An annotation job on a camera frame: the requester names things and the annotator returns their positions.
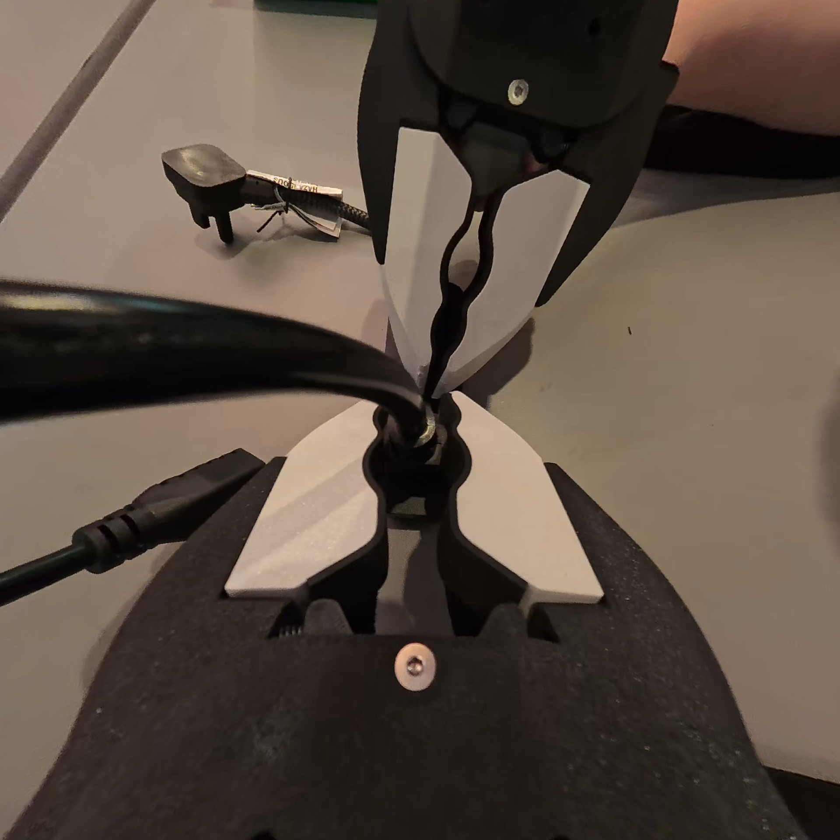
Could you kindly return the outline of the person's right forearm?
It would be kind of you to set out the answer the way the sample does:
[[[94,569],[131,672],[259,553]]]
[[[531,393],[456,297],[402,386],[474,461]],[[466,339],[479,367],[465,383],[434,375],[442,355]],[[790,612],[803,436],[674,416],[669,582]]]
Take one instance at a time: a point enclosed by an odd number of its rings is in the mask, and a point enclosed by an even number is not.
[[[665,60],[672,106],[839,134],[838,1],[680,1]]]

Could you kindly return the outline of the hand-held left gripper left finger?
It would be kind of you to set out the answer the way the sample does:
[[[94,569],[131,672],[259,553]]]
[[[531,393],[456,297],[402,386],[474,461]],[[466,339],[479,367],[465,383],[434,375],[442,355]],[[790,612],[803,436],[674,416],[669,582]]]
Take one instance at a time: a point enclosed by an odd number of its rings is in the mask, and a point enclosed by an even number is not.
[[[373,540],[378,501],[363,458],[374,414],[357,402],[289,452],[224,585],[229,598],[307,600],[318,574]]]

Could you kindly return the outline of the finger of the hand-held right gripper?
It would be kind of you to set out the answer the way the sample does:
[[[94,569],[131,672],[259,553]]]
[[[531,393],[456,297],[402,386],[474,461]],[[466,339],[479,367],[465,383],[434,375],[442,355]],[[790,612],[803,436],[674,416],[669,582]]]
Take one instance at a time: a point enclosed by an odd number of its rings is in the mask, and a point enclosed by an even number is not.
[[[491,229],[489,275],[467,307],[465,335],[434,391],[453,391],[478,372],[529,320],[590,189],[549,171],[507,190]]]
[[[449,343],[433,341],[442,281],[455,280],[461,301],[476,274],[471,188],[467,169],[438,133],[398,130],[382,288],[396,350],[415,382],[426,381],[434,350]]]

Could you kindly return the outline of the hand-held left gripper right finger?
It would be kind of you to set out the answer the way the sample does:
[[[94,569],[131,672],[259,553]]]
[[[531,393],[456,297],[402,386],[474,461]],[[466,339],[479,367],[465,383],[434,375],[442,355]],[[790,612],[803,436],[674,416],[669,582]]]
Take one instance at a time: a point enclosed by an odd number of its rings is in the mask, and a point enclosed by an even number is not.
[[[455,493],[455,523],[468,543],[513,574],[520,606],[595,604],[603,589],[534,449],[462,392],[456,431],[470,465]]]

